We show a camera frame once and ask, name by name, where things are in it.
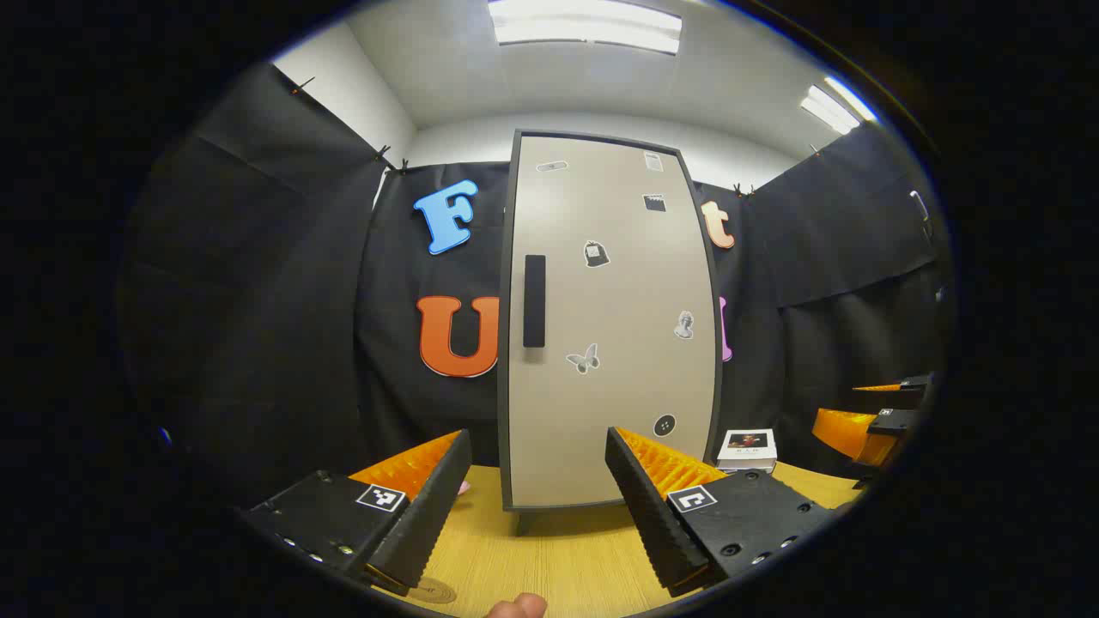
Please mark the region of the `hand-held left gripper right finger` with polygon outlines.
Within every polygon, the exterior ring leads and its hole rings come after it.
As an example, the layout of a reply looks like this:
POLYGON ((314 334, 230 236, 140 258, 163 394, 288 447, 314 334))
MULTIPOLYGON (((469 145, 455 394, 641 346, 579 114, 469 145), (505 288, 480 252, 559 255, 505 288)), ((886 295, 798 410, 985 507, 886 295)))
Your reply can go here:
POLYGON ((671 596, 748 580, 839 517, 764 470, 728 474, 623 427, 604 461, 671 596))

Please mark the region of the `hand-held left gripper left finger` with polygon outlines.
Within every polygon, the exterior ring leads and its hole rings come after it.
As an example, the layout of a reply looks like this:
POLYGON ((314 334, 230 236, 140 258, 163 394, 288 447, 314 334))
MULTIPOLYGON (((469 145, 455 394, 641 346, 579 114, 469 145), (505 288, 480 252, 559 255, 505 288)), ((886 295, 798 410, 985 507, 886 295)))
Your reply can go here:
POLYGON ((330 578, 406 596, 420 585, 470 466, 463 429, 353 475, 315 470, 240 519, 330 578))

